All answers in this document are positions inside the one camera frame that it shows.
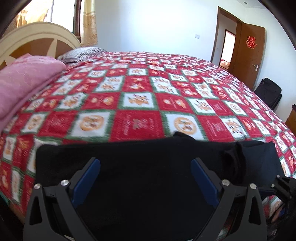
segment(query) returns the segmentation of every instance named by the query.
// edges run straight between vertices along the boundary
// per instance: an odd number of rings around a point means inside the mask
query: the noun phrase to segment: door frame
[[[214,41],[214,46],[213,46],[213,51],[212,51],[211,62],[213,62],[214,53],[215,53],[216,45],[217,45],[219,22],[220,22],[220,14],[224,15],[225,17],[227,17],[227,18],[229,18],[229,19],[231,19],[231,20],[233,20],[234,22],[237,23],[237,29],[236,29],[236,33],[235,33],[235,43],[234,43],[234,48],[233,48],[231,62],[230,62],[229,68],[228,68],[228,72],[229,73],[232,73],[233,68],[234,68],[234,64],[235,64],[235,61],[236,61],[236,58],[237,58],[238,49],[239,49],[240,35],[241,35],[241,31],[242,31],[242,24],[244,22],[242,20],[240,20],[238,17],[236,17],[233,14],[231,14],[230,12],[228,12],[225,9],[223,9],[223,8],[221,8],[221,7],[218,6],[216,35],[215,35],[215,41]]]

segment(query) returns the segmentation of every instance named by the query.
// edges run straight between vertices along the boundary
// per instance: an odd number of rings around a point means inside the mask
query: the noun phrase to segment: headboard
[[[57,58],[79,47],[81,44],[75,35],[60,25],[29,23],[0,40],[0,70],[26,53]]]

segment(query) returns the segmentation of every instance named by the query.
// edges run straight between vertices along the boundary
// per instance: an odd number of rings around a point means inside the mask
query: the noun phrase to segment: gray pillow
[[[81,47],[60,55],[57,60],[62,61],[65,64],[81,62],[104,52],[106,52],[106,50],[98,47]]]

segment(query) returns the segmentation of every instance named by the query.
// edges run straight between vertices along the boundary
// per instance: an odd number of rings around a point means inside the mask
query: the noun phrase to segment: metal bolt
[[[256,184],[251,183],[251,184],[250,184],[250,188],[256,190],[257,186],[256,186]]]
[[[69,184],[69,181],[67,179],[61,181],[62,186],[67,186]]]
[[[37,183],[34,185],[34,189],[38,190],[39,188],[41,188],[41,184],[40,183]]]
[[[229,186],[229,184],[230,184],[230,181],[228,181],[226,179],[222,180],[222,185],[223,186]]]

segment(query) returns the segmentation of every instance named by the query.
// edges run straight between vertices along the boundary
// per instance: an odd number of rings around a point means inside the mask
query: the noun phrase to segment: white wall
[[[245,8],[236,0],[96,0],[98,43],[108,51],[177,53],[210,61],[218,5],[245,19]]]
[[[267,77],[282,88],[283,97],[275,113],[286,121],[292,105],[296,104],[296,51],[282,26],[268,10],[247,9],[246,23],[266,29],[266,47],[255,86]]]
[[[218,6],[245,23],[266,28],[266,49],[256,84],[268,77],[282,88],[276,113],[286,121],[296,102],[296,52],[268,10],[245,8],[236,0],[96,0],[98,46],[108,51],[186,54],[210,61]]]
[[[233,34],[237,31],[237,23],[228,17],[219,13],[219,28],[218,28],[218,36],[217,36],[217,43],[216,49],[213,57],[213,64],[219,66],[221,60],[221,54],[223,50],[223,43],[225,37],[225,30],[232,32]]]

